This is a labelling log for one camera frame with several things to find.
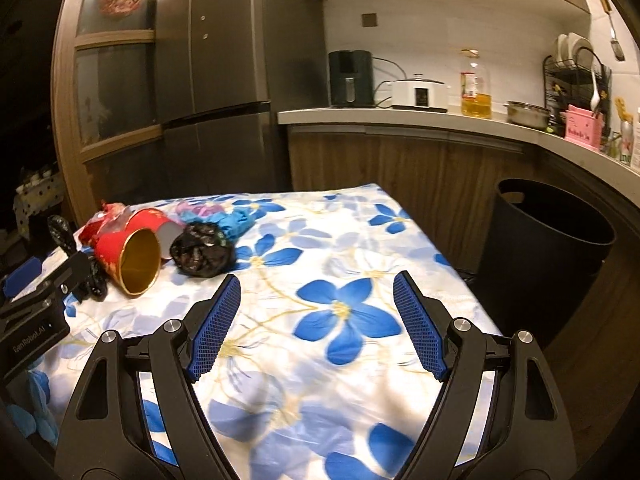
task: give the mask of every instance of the dish rack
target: dish rack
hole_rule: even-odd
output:
[[[602,138],[609,138],[611,110],[611,69],[600,61],[596,53],[586,46],[578,49],[576,60],[585,50],[593,56],[596,85],[600,93],[600,112],[604,115]],[[566,121],[560,112],[565,112],[569,105],[590,110],[593,96],[593,80],[591,69],[573,59],[554,61],[553,56],[545,57],[543,62],[545,81],[545,108],[551,111],[550,125],[555,126],[558,134],[564,137]]]

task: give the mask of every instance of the refrigerator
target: refrigerator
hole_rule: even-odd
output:
[[[156,12],[172,194],[290,190],[276,114],[328,105],[322,0],[158,0]]]

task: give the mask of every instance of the silver screw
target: silver screw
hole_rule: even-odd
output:
[[[460,330],[460,332],[468,332],[471,330],[471,323],[463,317],[459,317],[455,320],[453,322],[453,326],[456,327],[457,330]]]
[[[520,341],[522,341],[523,343],[531,343],[533,341],[533,336],[526,330],[520,330],[518,332],[518,339],[520,339]]]
[[[180,322],[180,320],[170,319],[162,327],[166,332],[176,332],[181,326],[182,323]]]
[[[102,334],[101,338],[103,343],[110,343],[114,339],[116,339],[116,333],[113,330],[107,330],[104,334]]]

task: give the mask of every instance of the trash can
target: trash can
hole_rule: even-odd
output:
[[[510,178],[470,288],[505,336],[529,330],[544,348],[578,309],[616,239],[609,221],[577,196]]]

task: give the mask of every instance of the cooking oil bottle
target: cooking oil bottle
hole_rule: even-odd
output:
[[[491,119],[491,81],[489,71],[480,63],[477,50],[465,48],[460,52],[460,89],[462,114],[469,117]]]

